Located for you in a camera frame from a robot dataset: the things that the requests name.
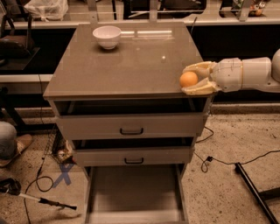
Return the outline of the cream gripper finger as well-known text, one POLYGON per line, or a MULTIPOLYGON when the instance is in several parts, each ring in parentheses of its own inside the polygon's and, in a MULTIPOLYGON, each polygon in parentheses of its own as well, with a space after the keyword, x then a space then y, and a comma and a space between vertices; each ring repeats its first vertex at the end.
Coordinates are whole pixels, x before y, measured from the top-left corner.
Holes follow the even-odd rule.
POLYGON ((186 95, 210 95, 219 92, 221 89, 217 86, 215 81, 210 81, 208 78, 205 78, 196 85, 182 87, 181 90, 186 95))
POLYGON ((196 73, 199 77, 209 78, 213 73, 214 67, 217 65, 216 62, 213 61, 203 61, 195 64, 191 64, 190 66, 186 66, 183 69, 183 74, 186 72, 196 73))

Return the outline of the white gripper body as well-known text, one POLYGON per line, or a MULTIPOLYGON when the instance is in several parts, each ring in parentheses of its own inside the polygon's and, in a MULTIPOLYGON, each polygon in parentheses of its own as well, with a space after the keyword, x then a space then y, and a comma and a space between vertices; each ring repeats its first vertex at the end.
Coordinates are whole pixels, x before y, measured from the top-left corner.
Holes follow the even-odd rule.
POLYGON ((222 92, 240 90, 242 87, 242 61, 238 58, 221 60, 213 67, 211 79, 222 92))

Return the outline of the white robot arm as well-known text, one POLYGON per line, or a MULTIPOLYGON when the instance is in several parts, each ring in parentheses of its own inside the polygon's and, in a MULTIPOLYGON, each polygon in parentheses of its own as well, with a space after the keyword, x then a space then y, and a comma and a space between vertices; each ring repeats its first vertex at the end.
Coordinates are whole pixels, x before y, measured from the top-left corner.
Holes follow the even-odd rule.
POLYGON ((186 95, 210 95, 255 89, 268 93, 280 92, 280 49, 272 59, 223 59, 186 66, 179 78, 186 95))

